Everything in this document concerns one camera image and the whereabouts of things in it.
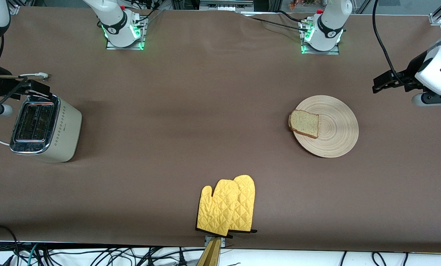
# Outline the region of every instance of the toaster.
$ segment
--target toaster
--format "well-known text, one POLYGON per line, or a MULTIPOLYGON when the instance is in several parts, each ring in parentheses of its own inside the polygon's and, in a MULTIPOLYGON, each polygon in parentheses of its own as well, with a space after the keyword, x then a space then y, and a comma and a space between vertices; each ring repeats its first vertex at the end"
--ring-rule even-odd
POLYGON ((81 123, 80 111, 62 98, 29 96, 15 121, 10 149, 44 162, 69 161, 76 151, 81 123))

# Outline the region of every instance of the tabletop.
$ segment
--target tabletop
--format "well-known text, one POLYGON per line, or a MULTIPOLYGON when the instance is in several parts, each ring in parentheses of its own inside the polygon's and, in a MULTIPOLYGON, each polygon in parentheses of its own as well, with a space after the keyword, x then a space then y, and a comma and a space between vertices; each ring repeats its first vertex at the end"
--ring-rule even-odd
MULTIPOLYGON (((372 94, 389 66, 371 16, 349 18, 340 55, 301 54, 295 30, 229 11, 164 11, 143 51, 105 50, 96 22, 89 8, 23 7, 6 33, 0 66, 52 74, 83 115, 68 163, 0 145, 0 224, 20 240, 202 246, 202 187, 248 174, 258 232, 227 244, 441 252, 441 106, 418 108, 403 88, 372 94), (346 155, 316 157, 289 130, 313 95, 355 113, 346 155)), ((426 16, 377 24, 398 71, 441 37, 426 16)), ((2 140, 14 121, 0 117, 2 140)))

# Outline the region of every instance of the teal cable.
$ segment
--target teal cable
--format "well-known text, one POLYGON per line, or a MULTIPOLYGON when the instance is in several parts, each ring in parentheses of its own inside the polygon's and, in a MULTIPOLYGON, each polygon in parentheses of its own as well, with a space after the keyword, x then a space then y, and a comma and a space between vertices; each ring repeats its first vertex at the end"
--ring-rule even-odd
POLYGON ((37 245, 38 245, 38 243, 34 244, 32 250, 30 251, 30 255, 28 256, 27 266, 31 265, 33 252, 35 252, 37 245))

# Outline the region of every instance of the quilted fabric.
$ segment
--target quilted fabric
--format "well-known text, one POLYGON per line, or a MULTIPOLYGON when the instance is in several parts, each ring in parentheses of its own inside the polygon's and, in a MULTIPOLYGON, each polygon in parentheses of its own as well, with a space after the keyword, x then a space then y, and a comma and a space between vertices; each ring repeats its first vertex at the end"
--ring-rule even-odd
POLYGON ((240 193, 230 223, 230 230, 250 232, 253 222, 255 183, 249 175, 239 175, 234 178, 234 182, 238 185, 240 193))
POLYGON ((203 187, 197 214, 197 228, 220 236, 227 236, 236 209, 239 188, 233 180, 219 180, 214 194, 212 187, 203 187))

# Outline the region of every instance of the bread slice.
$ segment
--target bread slice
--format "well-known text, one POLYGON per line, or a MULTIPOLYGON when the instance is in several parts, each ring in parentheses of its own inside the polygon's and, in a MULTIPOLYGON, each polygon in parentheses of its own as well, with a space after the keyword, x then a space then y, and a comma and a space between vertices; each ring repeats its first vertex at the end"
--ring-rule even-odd
POLYGON ((292 131, 313 139, 318 138, 318 115, 303 110, 294 110, 289 115, 292 131))

